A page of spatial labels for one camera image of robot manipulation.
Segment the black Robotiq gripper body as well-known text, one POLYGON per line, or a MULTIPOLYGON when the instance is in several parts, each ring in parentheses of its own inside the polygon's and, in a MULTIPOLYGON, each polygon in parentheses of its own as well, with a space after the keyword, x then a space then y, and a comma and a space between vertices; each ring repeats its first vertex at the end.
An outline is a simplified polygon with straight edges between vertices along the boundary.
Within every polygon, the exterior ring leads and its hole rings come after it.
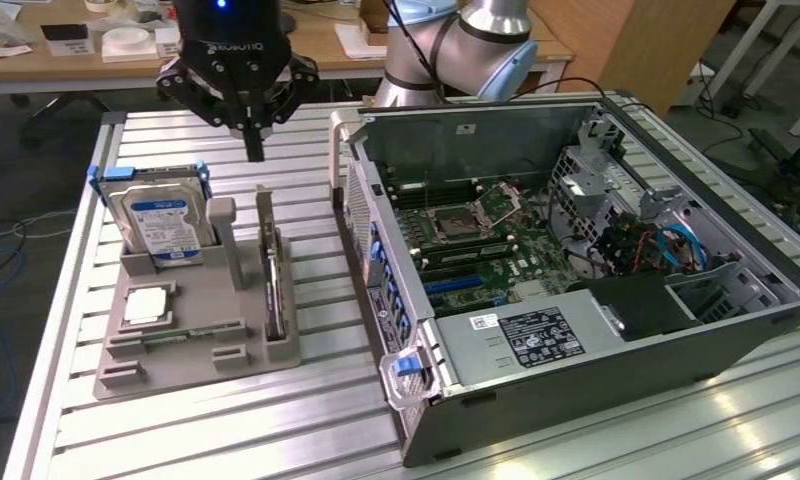
POLYGON ((178 1, 179 60, 212 114, 242 137, 260 136, 270 91, 292 57, 278 1, 178 1))

